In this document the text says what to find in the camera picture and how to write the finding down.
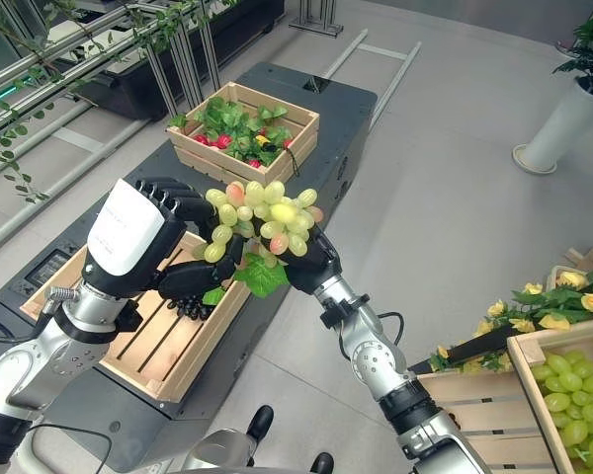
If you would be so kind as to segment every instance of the black cable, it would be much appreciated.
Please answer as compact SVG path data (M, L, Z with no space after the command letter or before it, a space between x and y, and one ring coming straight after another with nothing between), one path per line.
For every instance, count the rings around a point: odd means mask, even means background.
M399 319L399 329L397 330L397 335L395 336L394 342L394 344L397 346L397 344L401 341L402 333L404 332L404 317L397 311L389 311L388 313L378 315L380 319L390 318L391 316L395 316L397 319Z
M64 425L56 425L53 423L40 423L39 425L30 427L27 431L32 432L33 430L37 430L38 428L57 428L59 430L66 430L68 432L85 433L86 435L101 437L108 442L108 449L106 450L106 454L103 456L103 459L101 460L101 464L99 464L99 467L95 471L95 474L99 474L103 467L106 465L106 462L108 462L110 452L112 451L112 439L107 434L93 432L92 430L84 430L82 428L65 427Z

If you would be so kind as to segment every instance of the grape bunch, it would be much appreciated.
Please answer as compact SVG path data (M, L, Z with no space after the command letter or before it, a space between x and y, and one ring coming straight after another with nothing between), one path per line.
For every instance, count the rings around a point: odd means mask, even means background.
M292 199L285 196L285 192L284 184L279 181L273 181L265 188L256 181L245 187L234 181L226 186L225 192L208 190L206 198L217 210L219 225L212 233L212 241L198 247L194 256L209 263L217 262L224 255L233 233L260 241L252 222L254 218L263 222L259 233L270 240L270 245L268 249L264 245L253 245L251 250L264 259L267 267L280 263L277 257L287 250L297 257L305 255L308 230L323 220L322 210L314 205L317 193L316 190L305 190Z
M532 367L577 474L593 474L593 361L583 351L547 354Z

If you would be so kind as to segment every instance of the green leaves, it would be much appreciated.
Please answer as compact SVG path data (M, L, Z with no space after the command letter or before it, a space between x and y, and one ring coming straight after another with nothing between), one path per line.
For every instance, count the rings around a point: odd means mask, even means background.
M235 272L233 278L244 281L250 291L257 297L265 298L282 284L288 284L286 272L281 265L269 269L264 259L255 254L244 256L246 268Z
M212 289L211 291L207 291L205 295L202 297L203 304L207 306L217 306L217 304L224 298L226 291L221 286Z

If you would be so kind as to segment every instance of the wooden slat crate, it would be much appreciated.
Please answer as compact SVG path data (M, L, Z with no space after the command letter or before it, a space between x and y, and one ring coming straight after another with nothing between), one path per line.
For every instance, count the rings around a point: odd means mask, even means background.
M159 268L193 260L192 249L203 242L187 232ZM37 319L46 288L77 285L85 258L83 247L21 307L22 311ZM156 400L179 402L249 293L244 283L233 281L207 321L192 321L167 309L157 291L147 291L137 299L142 324L134 333L120 333L101 365Z
M563 354L567 351L580 349L586 353L587 358L593 360L593 320L572 325L569 331L545 330L510 338L507 341L507 347L548 442L557 471L560 474L573 474L575 468L571 465L562 446L560 436L553 424L551 414L545 406L545 400L536 384L530 366L545 362L543 350Z
M291 131L294 140L290 149L295 155L295 161L298 165L305 161L305 158L316 147L319 115L315 112L240 86L234 82L229 82L215 92L213 96L220 96L226 101L241 104L244 111L251 114L251 116L257 114L257 107L261 105L269 109L281 105L288 109L288 114L282 118L277 118L275 123L285 126ZM192 136L202 133L204 129L201 123L193 119L194 114L196 111L203 110L207 106L208 100L187 113L188 124L184 130L177 126L167 128L167 133L169 133L181 162L224 183L237 180L244 184L250 181L258 181L263 185L267 185L275 180L284 182L293 174L293 158L286 150L269 167L253 168L243 161L236 160L221 151L213 150L194 140Z
M515 372L444 372L419 379L493 473L552 474L550 454Z

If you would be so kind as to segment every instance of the potted plant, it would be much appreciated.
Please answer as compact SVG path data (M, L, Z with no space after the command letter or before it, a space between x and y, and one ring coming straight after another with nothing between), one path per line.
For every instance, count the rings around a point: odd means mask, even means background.
M593 17L575 29L578 44L572 47L574 57L555 71L581 71L572 88L551 114L547 123L527 145L512 151L514 161L534 174L548 174L556 161L579 136L593 125Z

